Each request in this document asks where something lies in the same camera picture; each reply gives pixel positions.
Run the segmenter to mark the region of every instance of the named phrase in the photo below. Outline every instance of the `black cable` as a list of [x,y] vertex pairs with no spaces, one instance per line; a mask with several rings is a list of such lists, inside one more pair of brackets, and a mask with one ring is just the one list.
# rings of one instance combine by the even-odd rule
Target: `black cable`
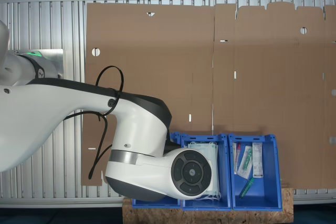
[[118,101],[119,101],[119,98],[120,98],[122,89],[123,89],[123,87],[124,87],[124,75],[122,74],[122,71],[121,71],[118,67],[116,67],[116,66],[108,66],[108,67],[105,67],[105,68],[100,72],[100,74],[98,75],[98,78],[97,78],[97,80],[96,80],[96,86],[98,86],[98,83],[99,83],[99,80],[100,80],[100,77],[102,76],[102,74],[103,74],[107,69],[109,69],[109,68],[116,68],[116,69],[119,70],[120,77],[121,77],[121,83],[120,83],[120,88],[119,88],[117,97],[115,98],[115,103],[114,103],[114,105],[111,107],[111,109],[110,109],[108,112],[106,112],[106,113],[104,114],[104,116],[110,114],[110,113],[114,110],[114,108],[117,106],[117,103],[118,103]]
[[114,108],[117,106],[117,103],[118,103],[118,101],[119,101],[119,98],[120,98],[120,95],[121,95],[121,93],[122,93],[122,89],[123,89],[123,86],[124,86],[124,75],[123,75],[122,71],[121,71],[118,67],[116,67],[116,66],[108,66],[108,67],[104,68],[104,69],[100,72],[100,74],[98,75],[98,78],[97,78],[97,81],[96,81],[96,86],[98,86],[98,83],[99,83],[99,80],[100,80],[100,77],[102,76],[102,74],[103,74],[107,69],[109,69],[109,68],[117,68],[117,69],[119,70],[119,72],[120,72],[120,77],[121,77],[120,89],[119,89],[119,91],[118,91],[117,97],[116,97],[116,99],[115,99],[115,103],[114,103],[114,105],[112,106],[112,108],[111,108],[107,113],[105,113],[105,114],[101,114],[101,113],[96,112],[96,111],[82,111],[82,112],[74,113],[74,114],[69,115],[69,116],[67,116],[66,118],[64,118],[64,120],[66,120],[66,119],[73,118],[73,117],[78,116],[78,115],[83,115],[83,114],[95,114],[95,115],[98,116],[99,121],[100,121],[100,118],[103,118],[103,120],[104,120],[104,123],[105,123],[105,126],[104,126],[104,132],[103,132],[103,135],[101,136],[100,143],[99,143],[98,150],[97,150],[97,154],[96,154],[96,158],[94,159],[93,166],[92,166],[92,168],[91,168],[91,170],[90,170],[90,173],[89,173],[89,179],[92,178],[92,176],[93,176],[93,172],[95,171],[95,167],[96,167],[98,161],[100,160],[100,158],[101,158],[101,157],[104,155],[104,153],[105,153],[109,148],[111,148],[111,146],[112,146],[112,145],[108,146],[108,147],[107,147],[107,148],[100,154],[100,150],[101,150],[101,147],[102,147],[102,145],[103,145],[103,141],[104,141],[104,138],[105,138],[105,135],[106,135],[107,127],[108,127],[108,122],[107,122],[107,119],[106,119],[106,115],[110,114],[110,113],[114,110]]

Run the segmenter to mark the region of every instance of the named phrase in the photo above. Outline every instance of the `blue storage bin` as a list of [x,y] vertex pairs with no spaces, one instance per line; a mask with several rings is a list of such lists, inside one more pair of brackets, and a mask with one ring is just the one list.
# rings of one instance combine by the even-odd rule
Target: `blue storage bin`
[[230,194],[230,176],[227,137],[224,134],[199,136],[199,135],[181,135],[181,147],[188,147],[191,142],[216,142],[218,145],[218,179],[219,189],[222,195],[220,200],[182,200],[182,209],[185,211],[231,211]]
[[[274,135],[266,136],[235,136],[230,134],[229,140],[229,159],[231,174],[231,190],[232,190],[232,207],[233,210],[242,211],[282,211],[282,195],[280,182],[280,169],[278,160],[278,147],[276,137]],[[240,193],[248,183],[247,179],[234,174],[234,160],[232,143],[240,142],[240,155],[238,159],[238,167],[242,161],[245,146],[252,143],[262,143],[262,168],[264,172],[263,178],[255,178],[247,194],[241,199]]]
[[172,132],[169,134],[170,138],[174,141],[175,144],[181,144],[181,136],[179,132]]
[[[181,144],[181,136],[179,132],[170,133],[170,138],[175,144]],[[174,199],[169,196],[165,196],[163,199],[158,201],[143,201],[132,199],[133,208],[181,208],[181,201],[179,199]]]

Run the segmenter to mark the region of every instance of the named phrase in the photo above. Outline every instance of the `aluminum profile table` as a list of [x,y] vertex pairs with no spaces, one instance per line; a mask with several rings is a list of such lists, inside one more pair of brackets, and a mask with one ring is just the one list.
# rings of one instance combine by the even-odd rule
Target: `aluminum profile table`
[[[325,5],[336,5],[336,0],[0,0],[0,20],[10,29],[10,50],[63,49],[64,78],[84,82],[88,3],[231,3],[237,12],[277,1],[320,7],[323,13]],[[80,117],[62,122],[31,158],[0,174],[0,208],[121,206],[123,197],[104,182],[81,186],[81,124]],[[293,197],[294,204],[336,202],[336,189],[295,189]]]

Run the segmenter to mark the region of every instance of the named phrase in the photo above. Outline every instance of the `plastic bag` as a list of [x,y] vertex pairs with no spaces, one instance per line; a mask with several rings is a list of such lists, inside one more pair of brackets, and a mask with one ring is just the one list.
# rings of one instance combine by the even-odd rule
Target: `plastic bag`
[[241,159],[241,163],[238,169],[238,175],[245,179],[248,179],[253,163],[253,155],[252,155],[252,147],[246,145],[243,158]]
[[203,196],[197,200],[203,200],[203,199],[219,200],[221,198],[221,193],[219,192],[218,167],[217,167],[218,145],[213,142],[210,143],[191,142],[190,144],[188,144],[188,148],[201,152],[211,162],[212,167],[212,188],[211,186],[209,186],[208,190],[205,191]]

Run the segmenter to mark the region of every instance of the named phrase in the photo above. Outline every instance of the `cardboard sheet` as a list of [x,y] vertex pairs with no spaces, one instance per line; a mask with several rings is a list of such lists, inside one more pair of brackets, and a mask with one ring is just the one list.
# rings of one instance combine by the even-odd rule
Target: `cardboard sheet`
[[[214,9],[196,6],[88,4],[85,82],[95,84],[100,71],[118,66],[124,91],[162,99],[173,116],[170,130],[211,134]],[[93,56],[93,48],[100,55]],[[119,72],[109,69],[100,86],[118,89]],[[116,123],[107,116],[112,143]],[[103,122],[83,118],[82,185],[102,185],[107,152],[88,179],[98,148]]]
[[[325,7],[325,20],[318,7],[285,2],[235,12],[231,4],[88,4],[85,81],[120,67],[125,92],[167,104],[171,132],[211,134],[213,104],[215,134],[276,135],[281,179],[293,188],[336,188],[336,7]],[[99,85],[118,89],[119,73],[108,70]],[[102,150],[116,126],[107,119]],[[96,155],[88,148],[98,148],[102,131],[84,116],[82,185],[101,185],[108,152],[87,175]]]
[[324,20],[320,8],[281,2],[241,7],[235,19],[235,5],[216,5],[215,133],[275,134],[293,188],[336,187],[334,10]]

